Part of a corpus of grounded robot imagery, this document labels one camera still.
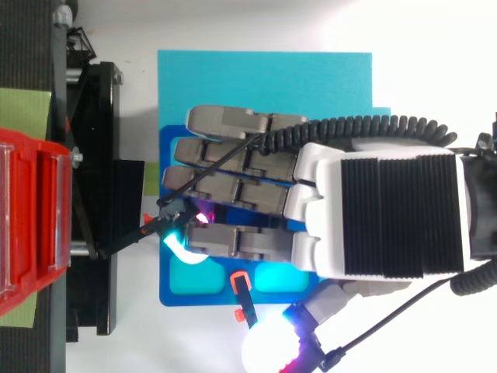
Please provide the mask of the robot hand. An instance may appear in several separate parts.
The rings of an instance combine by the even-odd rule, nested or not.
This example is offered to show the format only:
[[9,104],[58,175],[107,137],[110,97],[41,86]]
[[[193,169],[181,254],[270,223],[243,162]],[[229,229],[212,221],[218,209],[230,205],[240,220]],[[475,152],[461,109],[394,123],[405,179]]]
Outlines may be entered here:
[[234,276],[248,371],[327,371],[346,349],[325,353],[316,329],[352,299],[466,270],[472,203],[444,126],[201,105],[186,128],[162,179],[172,196],[161,213],[176,230],[165,243],[318,277],[305,298],[259,319],[254,281]]

